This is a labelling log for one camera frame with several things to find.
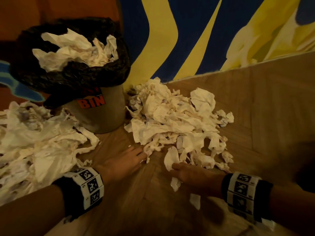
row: bin label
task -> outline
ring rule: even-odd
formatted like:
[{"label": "bin label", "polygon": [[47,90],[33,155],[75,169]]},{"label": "bin label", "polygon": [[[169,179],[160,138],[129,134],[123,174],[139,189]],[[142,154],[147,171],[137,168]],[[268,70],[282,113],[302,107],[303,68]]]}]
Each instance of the bin label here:
[{"label": "bin label", "polygon": [[85,97],[76,99],[81,108],[95,108],[106,104],[99,87],[94,89],[84,89],[82,91],[82,96]]}]

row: paper pile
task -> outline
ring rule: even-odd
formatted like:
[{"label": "paper pile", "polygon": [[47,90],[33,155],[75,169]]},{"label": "paper pile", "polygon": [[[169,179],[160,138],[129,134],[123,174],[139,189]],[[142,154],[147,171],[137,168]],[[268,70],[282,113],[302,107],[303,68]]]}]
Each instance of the paper pile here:
[{"label": "paper pile", "polygon": [[32,49],[33,55],[38,59],[41,68],[49,71],[62,71],[69,61],[76,61],[87,64],[89,67],[104,66],[106,63],[118,59],[116,38],[109,35],[106,38],[106,46],[97,38],[94,38],[93,44],[83,35],[68,29],[64,35],[55,35],[51,33],[42,33],[43,40],[49,41],[60,49],[55,52],[42,51],[41,49]]},{"label": "paper pile", "polygon": [[[130,112],[133,117],[126,131],[132,132],[136,143],[145,145],[144,152],[149,156],[153,151],[160,151],[166,144],[176,144],[168,149],[164,164],[171,170],[172,163],[188,161],[189,164],[211,169],[217,166],[228,171],[228,163],[233,157],[226,151],[226,137],[218,133],[219,127],[234,122],[234,116],[223,110],[212,113],[215,108],[214,95],[197,88],[187,98],[179,90],[171,92],[160,83],[159,78],[149,79],[146,83],[134,86],[136,95],[130,99]],[[208,148],[211,155],[201,152],[204,139],[209,138]],[[215,155],[222,154],[225,162],[216,162]],[[173,178],[171,186],[177,191],[181,182]],[[191,195],[191,202],[200,207],[199,196]]]},{"label": "paper pile", "polygon": [[[0,206],[50,185],[74,165],[91,163],[76,155],[99,142],[64,109],[52,116],[30,102],[11,102],[0,111],[0,124]],[[88,139],[91,146],[78,149]]]}]

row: bucket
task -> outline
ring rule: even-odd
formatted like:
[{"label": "bucket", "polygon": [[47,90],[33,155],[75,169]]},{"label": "bucket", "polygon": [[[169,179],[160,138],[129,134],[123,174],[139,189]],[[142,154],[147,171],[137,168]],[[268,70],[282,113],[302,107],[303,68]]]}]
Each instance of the bucket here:
[{"label": "bucket", "polygon": [[125,119],[123,85],[96,88],[92,95],[75,99],[65,107],[87,130],[93,133],[111,132]]}]

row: person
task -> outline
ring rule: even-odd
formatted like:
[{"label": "person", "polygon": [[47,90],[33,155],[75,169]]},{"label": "person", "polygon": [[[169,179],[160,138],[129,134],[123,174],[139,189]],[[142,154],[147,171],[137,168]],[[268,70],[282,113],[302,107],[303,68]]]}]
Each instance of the person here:
[{"label": "person", "polygon": [[[95,192],[101,191],[103,187],[100,186],[100,178],[97,179],[98,174],[104,185],[111,182],[117,182],[137,171],[141,167],[141,162],[146,158],[147,155],[143,152],[142,148],[129,147],[123,153],[115,158],[108,159],[102,165],[97,165],[93,168],[78,168],[74,171],[70,171],[66,173],[69,174],[68,178],[62,177],[50,186],[1,206],[1,234],[24,236],[44,235],[65,218],[65,216],[68,216],[67,214],[76,214],[76,217],[79,217],[80,214],[89,210],[89,207],[99,204],[98,200],[92,205],[93,195],[95,195]],[[170,171],[171,176],[178,178],[183,184],[189,186],[192,192],[197,192],[204,196],[221,198],[225,201],[229,200],[227,199],[228,196],[226,191],[230,190],[231,182],[239,187],[240,192],[244,189],[240,182],[247,182],[249,185],[252,182],[256,182],[257,186],[254,194],[254,201],[256,203],[257,198],[261,200],[255,204],[254,217],[256,205],[259,206],[259,204],[263,205],[267,203],[267,207],[264,207],[267,209],[262,209],[262,207],[260,207],[260,210],[261,212],[268,212],[271,220],[300,234],[306,234],[313,231],[312,223],[315,219],[315,194],[313,193],[303,191],[302,189],[297,190],[276,186],[261,180],[256,181],[255,177],[240,173],[236,175],[226,175],[223,172],[217,173],[212,170],[206,170],[202,167],[189,165],[183,162],[174,163],[172,168],[173,170]],[[93,172],[96,174],[96,177],[89,178],[91,175],[86,174],[87,171]],[[73,195],[73,192],[81,194],[80,189],[82,189],[82,194],[84,194],[83,187],[86,184],[86,182],[82,181],[80,183],[81,186],[78,187],[79,191],[76,191],[75,181],[78,182],[78,174],[89,178],[87,181],[90,183],[98,182],[98,185],[96,186],[98,189],[93,188],[95,187],[95,184],[90,184],[89,189],[93,188],[91,195],[89,195],[89,191],[86,191],[90,197],[89,202],[91,202],[91,205],[88,205],[87,209],[84,210],[76,209],[76,207],[80,208],[82,203],[77,205],[73,203],[76,202],[76,196]],[[234,176],[237,176],[237,181],[239,181],[239,183],[236,184],[235,181],[233,181]],[[266,197],[259,197],[264,194],[263,189],[267,189],[265,190],[268,192],[268,194],[265,194],[268,198],[267,200]],[[67,196],[67,194],[72,194],[70,201],[68,200],[69,196]],[[78,202],[84,200],[84,205],[87,202],[83,197],[78,197],[78,199]]]}]

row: black garbage bag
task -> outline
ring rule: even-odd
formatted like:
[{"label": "black garbage bag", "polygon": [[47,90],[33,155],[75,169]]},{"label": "black garbage bag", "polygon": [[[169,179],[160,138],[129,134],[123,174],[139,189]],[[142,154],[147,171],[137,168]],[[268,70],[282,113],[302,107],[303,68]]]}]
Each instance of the black garbage bag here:
[{"label": "black garbage bag", "polygon": [[[63,35],[67,28],[85,36],[90,43],[97,38],[106,44],[108,35],[116,38],[119,59],[102,67],[89,67],[85,63],[70,61],[62,71],[46,72],[39,65],[32,49],[56,52],[59,47],[44,41],[44,32]],[[53,24],[43,24],[24,30],[16,41],[16,55],[10,64],[10,74],[33,90],[50,94],[44,106],[57,108],[76,99],[82,89],[113,87],[124,83],[130,72],[128,48],[115,23],[110,18],[86,17],[81,19],[58,19]]]}]

